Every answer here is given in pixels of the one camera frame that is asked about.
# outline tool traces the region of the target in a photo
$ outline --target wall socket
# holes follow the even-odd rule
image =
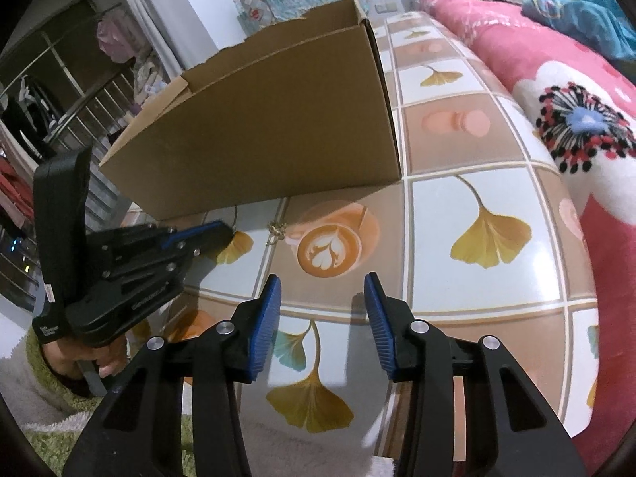
[[[397,12],[398,4],[395,2],[386,2],[384,4],[375,4],[375,12],[378,14],[386,14],[387,12]]]

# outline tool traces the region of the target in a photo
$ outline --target curtain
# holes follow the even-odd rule
[[[188,0],[126,3],[171,79],[219,51]]]

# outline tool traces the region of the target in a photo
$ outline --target cardboard box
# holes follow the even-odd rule
[[[145,105],[100,167],[155,219],[400,179],[369,21],[341,0],[220,51]]]

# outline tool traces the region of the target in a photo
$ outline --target sticker label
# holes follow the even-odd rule
[[[56,331],[58,331],[60,327],[58,326],[41,326],[40,331],[44,337],[52,336]]]
[[[55,295],[53,294],[53,287],[49,283],[44,284],[44,292],[47,293],[48,302],[55,303]]]

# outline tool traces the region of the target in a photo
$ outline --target coffee cup print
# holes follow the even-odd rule
[[[366,260],[379,238],[380,225],[369,208],[331,201],[311,208],[289,227],[285,243],[295,251],[304,272],[316,278],[335,278]]]

